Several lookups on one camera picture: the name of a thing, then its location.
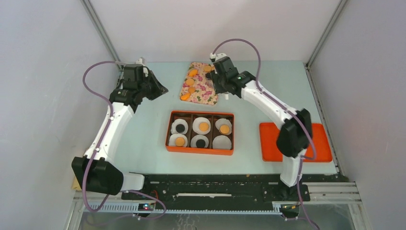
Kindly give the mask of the orange box lid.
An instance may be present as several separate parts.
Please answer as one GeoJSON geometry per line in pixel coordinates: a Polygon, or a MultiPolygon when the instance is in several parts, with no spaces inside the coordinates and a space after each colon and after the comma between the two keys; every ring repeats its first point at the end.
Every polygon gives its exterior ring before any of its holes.
{"type": "MultiPolygon", "coordinates": [[[[332,152],[322,124],[313,123],[313,141],[316,148],[316,158],[314,162],[331,162],[333,161],[332,152]]],[[[260,123],[259,135],[263,161],[281,162],[282,153],[276,146],[279,129],[274,123],[260,123]]]]}

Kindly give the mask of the floral pink serving tray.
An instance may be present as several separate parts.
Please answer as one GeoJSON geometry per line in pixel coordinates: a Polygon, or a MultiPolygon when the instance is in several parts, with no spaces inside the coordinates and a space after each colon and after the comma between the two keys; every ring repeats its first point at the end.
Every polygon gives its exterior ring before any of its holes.
{"type": "Polygon", "coordinates": [[[191,94],[190,98],[185,101],[185,102],[190,102],[190,103],[195,103],[195,104],[205,104],[205,105],[216,105],[218,103],[218,95],[215,94],[214,88],[213,88],[213,82],[211,80],[208,80],[205,75],[206,72],[204,72],[203,67],[205,65],[210,65],[212,66],[212,70],[214,70],[214,66],[212,64],[207,64],[207,63],[201,63],[201,62],[192,62],[189,65],[189,68],[187,70],[185,79],[182,84],[182,88],[180,90],[180,96],[182,94],[188,93],[188,88],[190,86],[186,85],[185,81],[188,78],[193,78],[194,79],[194,87],[196,91],[191,94]],[[194,77],[189,77],[188,73],[192,69],[197,69],[199,73],[194,76],[194,77]]]}

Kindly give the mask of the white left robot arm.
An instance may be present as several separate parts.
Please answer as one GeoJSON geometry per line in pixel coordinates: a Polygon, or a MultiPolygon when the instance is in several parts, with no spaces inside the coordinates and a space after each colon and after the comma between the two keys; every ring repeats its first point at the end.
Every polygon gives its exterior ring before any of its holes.
{"type": "Polygon", "coordinates": [[[75,157],[72,169],[81,189],[107,195],[133,190],[139,199],[151,195],[151,186],[142,174],[121,172],[114,166],[114,158],[124,130],[134,116],[137,107],[147,98],[154,100],[165,93],[154,73],[142,62],[121,64],[123,76],[109,97],[108,111],[102,126],[83,157],[75,157]]]}

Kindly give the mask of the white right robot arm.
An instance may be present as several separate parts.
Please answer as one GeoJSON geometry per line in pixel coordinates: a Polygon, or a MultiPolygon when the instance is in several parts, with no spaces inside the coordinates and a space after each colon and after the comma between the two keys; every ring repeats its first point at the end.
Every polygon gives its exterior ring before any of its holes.
{"type": "Polygon", "coordinates": [[[215,93],[232,94],[260,109],[279,130],[276,146],[282,154],[279,196],[293,199],[302,173],[308,147],[314,147],[311,115],[306,109],[296,110],[265,89],[248,71],[239,72],[226,54],[210,54],[215,93]]]}

